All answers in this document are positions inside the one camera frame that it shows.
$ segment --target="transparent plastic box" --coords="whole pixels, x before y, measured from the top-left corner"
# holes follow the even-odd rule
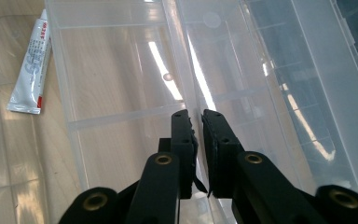
[[[186,108],[202,139],[209,108],[297,188],[358,191],[358,53],[335,1],[46,3],[83,189],[123,190],[171,114]],[[233,222],[229,210],[195,191],[181,220]]]

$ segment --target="silicone sealant tube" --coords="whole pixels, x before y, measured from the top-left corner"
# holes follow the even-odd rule
[[[50,51],[50,30],[44,9],[34,25],[19,78],[7,104],[8,110],[40,114]]]

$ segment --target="screw hole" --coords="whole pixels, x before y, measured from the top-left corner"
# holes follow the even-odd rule
[[[263,159],[255,154],[249,154],[245,156],[245,159],[253,164],[258,164],[261,163],[263,161]]]
[[[346,192],[332,189],[329,193],[329,196],[331,199],[333,199],[335,203],[338,203],[343,207],[347,207],[351,209],[358,207],[358,201],[353,196],[351,196]]]
[[[171,161],[172,161],[172,158],[170,156],[166,156],[166,155],[157,156],[155,159],[155,162],[160,165],[170,164]]]
[[[88,211],[95,211],[104,207],[107,203],[107,196],[101,192],[92,193],[83,202],[83,208]]]

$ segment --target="tiled floor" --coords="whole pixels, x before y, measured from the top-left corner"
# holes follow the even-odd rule
[[[80,192],[54,55],[41,115],[6,111],[43,0],[0,0],[0,223],[57,223]]]

